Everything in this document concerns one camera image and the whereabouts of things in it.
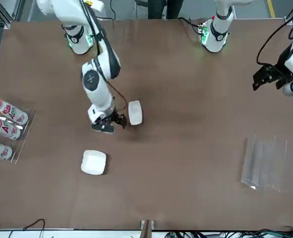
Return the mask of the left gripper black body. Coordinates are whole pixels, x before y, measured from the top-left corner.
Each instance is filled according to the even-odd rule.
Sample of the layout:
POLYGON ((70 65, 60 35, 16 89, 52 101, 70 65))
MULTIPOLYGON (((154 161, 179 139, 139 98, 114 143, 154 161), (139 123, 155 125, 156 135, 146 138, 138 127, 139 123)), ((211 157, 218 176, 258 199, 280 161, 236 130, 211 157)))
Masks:
POLYGON ((274 81, 282 81, 283 83, 290 83, 293 80, 292 73, 284 65, 266 65, 266 83, 272 83, 274 81))

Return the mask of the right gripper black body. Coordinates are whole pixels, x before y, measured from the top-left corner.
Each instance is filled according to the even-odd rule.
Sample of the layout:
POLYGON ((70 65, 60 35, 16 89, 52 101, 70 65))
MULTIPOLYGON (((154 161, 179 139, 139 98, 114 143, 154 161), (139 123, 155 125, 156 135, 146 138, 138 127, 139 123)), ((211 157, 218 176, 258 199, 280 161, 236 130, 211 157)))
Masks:
POLYGON ((118 113, 116 111, 113 111, 109 116, 106 116, 105 118, 101 119, 99 121, 99 124, 111 124, 113 122, 118 122, 118 113))

